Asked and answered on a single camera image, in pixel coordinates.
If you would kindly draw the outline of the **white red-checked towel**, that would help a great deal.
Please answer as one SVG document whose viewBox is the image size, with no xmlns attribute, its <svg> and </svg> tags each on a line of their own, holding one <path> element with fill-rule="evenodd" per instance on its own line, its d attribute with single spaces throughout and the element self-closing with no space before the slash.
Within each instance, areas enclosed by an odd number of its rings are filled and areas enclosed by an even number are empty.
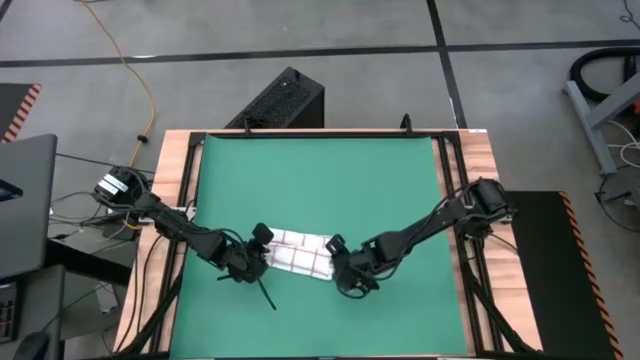
<svg viewBox="0 0 640 360">
<path fill-rule="evenodd" d="M 273 238 L 266 254 L 270 267 L 324 281 L 333 279 L 331 254 L 326 248 L 330 236 L 275 228 L 270 231 Z"/>
</svg>

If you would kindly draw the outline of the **grey metal stand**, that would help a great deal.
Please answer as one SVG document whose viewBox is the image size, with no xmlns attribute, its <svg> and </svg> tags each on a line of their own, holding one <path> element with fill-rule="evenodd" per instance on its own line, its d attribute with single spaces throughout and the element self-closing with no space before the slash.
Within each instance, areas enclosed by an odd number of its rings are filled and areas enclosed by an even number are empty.
<svg viewBox="0 0 640 360">
<path fill-rule="evenodd" d="M 640 98 L 640 72 L 594 108 L 587 103 L 575 81 L 566 82 L 566 91 L 596 155 L 601 172 L 605 175 L 616 173 L 618 168 L 609 152 L 603 127 Z"/>
</svg>

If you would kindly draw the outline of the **dark keypad device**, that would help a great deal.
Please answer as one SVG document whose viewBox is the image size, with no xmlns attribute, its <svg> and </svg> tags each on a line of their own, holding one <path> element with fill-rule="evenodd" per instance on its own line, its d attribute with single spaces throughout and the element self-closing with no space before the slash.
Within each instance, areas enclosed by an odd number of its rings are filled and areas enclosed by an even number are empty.
<svg viewBox="0 0 640 360">
<path fill-rule="evenodd" d="M 0 284 L 0 344 L 12 342 L 17 337 L 18 298 L 17 283 Z"/>
</svg>

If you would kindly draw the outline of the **black computer mouse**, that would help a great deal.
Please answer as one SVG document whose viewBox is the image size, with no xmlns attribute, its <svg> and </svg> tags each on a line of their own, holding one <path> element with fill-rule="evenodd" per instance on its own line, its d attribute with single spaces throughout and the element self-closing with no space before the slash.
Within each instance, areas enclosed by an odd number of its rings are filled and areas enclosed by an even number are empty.
<svg viewBox="0 0 640 360">
<path fill-rule="evenodd" d="M 12 360 L 44 360 L 48 345 L 46 332 L 30 333 L 20 342 Z"/>
</svg>

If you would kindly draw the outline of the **black hazard-striped floor mat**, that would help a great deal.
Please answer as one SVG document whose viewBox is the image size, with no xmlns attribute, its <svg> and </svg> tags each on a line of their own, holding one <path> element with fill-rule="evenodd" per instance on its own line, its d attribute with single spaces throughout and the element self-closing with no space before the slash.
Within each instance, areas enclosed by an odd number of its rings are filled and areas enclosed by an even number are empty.
<svg viewBox="0 0 640 360">
<path fill-rule="evenodd" d="M 16 140 L 41 91 L 38 83 L 0 83 L 0 144 Z"/>
<path fill-rule="evenodd" d="M 562 191 L 509 191 L 512 230 L 543 351 L 624 360 L 572 204 Z"/>
</svg>

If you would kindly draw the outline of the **black desk bar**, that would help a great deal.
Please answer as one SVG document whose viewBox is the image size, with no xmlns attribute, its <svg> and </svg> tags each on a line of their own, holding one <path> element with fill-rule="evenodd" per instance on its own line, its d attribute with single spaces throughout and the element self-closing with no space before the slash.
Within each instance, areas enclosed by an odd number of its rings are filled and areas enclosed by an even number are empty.
<svg viewBox="0 0 640 360">
<path fill-rule="evenodd" d="M 102 282 L 127 286 L 131 267 L 79 251 L 56 241 L 46 242 L 44 266 L 61 265 L 66 270 Z"/>
</svg>

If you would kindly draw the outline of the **black perforated computer case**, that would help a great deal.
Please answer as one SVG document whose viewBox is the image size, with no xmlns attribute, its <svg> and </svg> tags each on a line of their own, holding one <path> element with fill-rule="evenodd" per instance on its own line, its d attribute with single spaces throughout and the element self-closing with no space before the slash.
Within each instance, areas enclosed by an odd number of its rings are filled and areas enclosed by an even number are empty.
<svg viewBox="0 0 640 360">
<path fill-rule="evenodd" d="M 325 87 L 300 71 L 287 67 L 253 101 L 240 111 L 226 129 L 323 128 Z"/>
</svg>

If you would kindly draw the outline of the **grey desk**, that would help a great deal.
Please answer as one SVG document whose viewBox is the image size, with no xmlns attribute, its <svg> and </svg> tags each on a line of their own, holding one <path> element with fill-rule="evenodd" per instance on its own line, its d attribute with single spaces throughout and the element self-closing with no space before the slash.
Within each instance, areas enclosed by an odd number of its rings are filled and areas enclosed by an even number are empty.
<svg viewBox="0 0 640 360">
<path fill-rule="evenodd" d="M 12 360 L 20 342 L 30 333 L 46 332 L 49 345 L 44 360 L 61 360 L 61 315 L 65 270 L 56 265 L 22 274 L 11 281 L 19 286 L 18 332 L 14 341 L 0 344 L 0 360 Z"/>
</svg>

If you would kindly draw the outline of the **dark grey flat monitor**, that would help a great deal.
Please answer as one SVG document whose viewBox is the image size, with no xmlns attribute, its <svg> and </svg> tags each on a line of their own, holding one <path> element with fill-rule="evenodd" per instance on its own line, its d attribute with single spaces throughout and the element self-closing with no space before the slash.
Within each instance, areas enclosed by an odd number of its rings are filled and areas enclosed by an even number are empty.
<svg viewBox="0 0 640 360">
<path fill-rule="evenodd" d="M 0 279 L 44 264 L 56 147 L 53 134 L 0 145 L 0 179 L 23 191 L 0 202 Z"/>
</svg>

